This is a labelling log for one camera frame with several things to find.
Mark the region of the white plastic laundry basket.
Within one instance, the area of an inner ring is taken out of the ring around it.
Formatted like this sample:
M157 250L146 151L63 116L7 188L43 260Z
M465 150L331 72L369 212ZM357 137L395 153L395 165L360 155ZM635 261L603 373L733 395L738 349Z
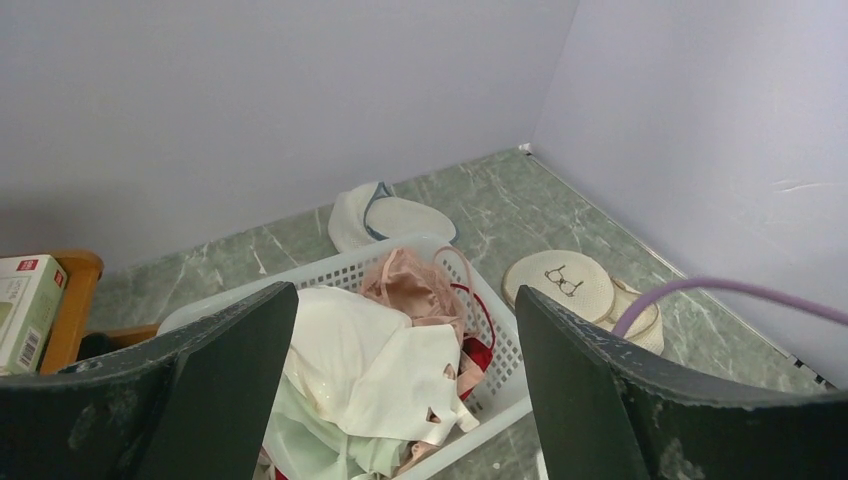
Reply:
M446 252L445 245L444 239L433 234L418 234L339 253L183 306L166 317L158 331L164 334L213 315L275 282L290 282L297 288L329 285L356 291L367 271L395 248L413 251L421 259L435 262L452 282L473 288L473 298L465 291L459 293L464 302L466 324L475 337L492 347L494 358L482 383L465 401L466 407L479 420L479 426L468 433L453 430L443 447L402 475L405 479L429 479L532 410L514 314L484 278L472 266L465 265L459 254Z

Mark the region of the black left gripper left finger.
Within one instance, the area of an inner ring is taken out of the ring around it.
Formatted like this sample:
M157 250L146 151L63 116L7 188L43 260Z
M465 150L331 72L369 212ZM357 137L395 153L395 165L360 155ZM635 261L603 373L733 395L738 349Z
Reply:
M274 283L57 373L1 381L5 479L249 479L298 307Z

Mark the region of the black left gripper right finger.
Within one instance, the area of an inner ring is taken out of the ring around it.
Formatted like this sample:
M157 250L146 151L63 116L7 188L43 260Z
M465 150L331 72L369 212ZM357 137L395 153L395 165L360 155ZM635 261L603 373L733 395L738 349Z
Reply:
M521 287L519 340L552 479L843 479L847 394L705 374Z

